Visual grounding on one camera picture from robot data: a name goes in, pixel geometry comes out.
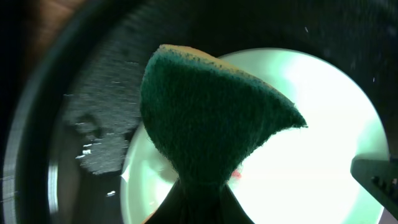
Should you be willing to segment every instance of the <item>sponge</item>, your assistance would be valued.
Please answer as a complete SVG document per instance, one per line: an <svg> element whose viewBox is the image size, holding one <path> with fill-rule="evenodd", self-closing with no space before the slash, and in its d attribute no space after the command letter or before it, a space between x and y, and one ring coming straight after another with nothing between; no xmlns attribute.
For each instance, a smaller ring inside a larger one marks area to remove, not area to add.
<svg viewBox="0 0 398 224"><path fill-rule="evenodd" d="M179 176L148 223L227 223L222 214L234 209L245 217L226 185L232 172L276 132L307 125L295 105L262 80L174 45L161 45L147 64L141 114Z"/></svg>

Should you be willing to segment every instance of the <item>green scouring pad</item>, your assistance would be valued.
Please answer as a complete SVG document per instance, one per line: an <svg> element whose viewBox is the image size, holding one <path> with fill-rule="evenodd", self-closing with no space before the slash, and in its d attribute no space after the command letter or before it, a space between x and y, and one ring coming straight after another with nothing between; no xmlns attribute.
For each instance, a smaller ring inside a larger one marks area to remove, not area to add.
<svg viewBox="0 0 398 224"><path fill-rule="evenodd" d="M226 185L271 135L306 126L270 85L190 47L161 45L141 86L152 142L179 179L147 223L252 223Z"/></svg>

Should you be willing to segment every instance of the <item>white plate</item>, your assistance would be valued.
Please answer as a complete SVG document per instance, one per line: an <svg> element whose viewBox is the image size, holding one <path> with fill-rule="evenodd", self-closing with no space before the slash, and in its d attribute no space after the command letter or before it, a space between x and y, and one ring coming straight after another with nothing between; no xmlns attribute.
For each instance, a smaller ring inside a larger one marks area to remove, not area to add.
<svg viewBox="0 0 398 224"><path fill-rule="evenodd" d="M351 176L358 154L387 159L379 116L342 71L311 55L254 49L223 60L274 86L292 100L308 129L277 133L242 164L230 186L255 223L376 224L382 206ZM141 126L124 163L126 224L141 223L163 201L177 174Z"/></svg>

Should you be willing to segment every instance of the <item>brown surface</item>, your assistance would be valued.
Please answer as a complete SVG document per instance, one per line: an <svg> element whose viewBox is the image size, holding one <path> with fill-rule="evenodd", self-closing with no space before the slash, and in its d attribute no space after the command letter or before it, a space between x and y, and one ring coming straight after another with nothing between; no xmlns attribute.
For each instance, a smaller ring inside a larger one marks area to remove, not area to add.
<svg viewBox="0 0 398 224"><path fill-rule="evenodd" d="M28 48L26 71L43 57L44 53L68 22L73 13L86 0L38 0L29 6Z"/></svg>

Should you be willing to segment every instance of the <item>scrubbing pad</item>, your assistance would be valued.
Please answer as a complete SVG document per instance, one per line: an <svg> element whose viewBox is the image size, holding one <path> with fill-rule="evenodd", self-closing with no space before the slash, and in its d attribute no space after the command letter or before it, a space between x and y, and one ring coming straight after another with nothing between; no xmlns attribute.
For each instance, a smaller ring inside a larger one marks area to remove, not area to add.
<svg viewBox="0 0 398 224"><path fill-rule="evenodd" d="M226 181L242 160L276 132L306 126L294 104L262 80L173 45L160 46L147 64L141 114L152 142L178 172L175 189L188 206L187 223L214 221L208 213L222 204Z"/></svg>

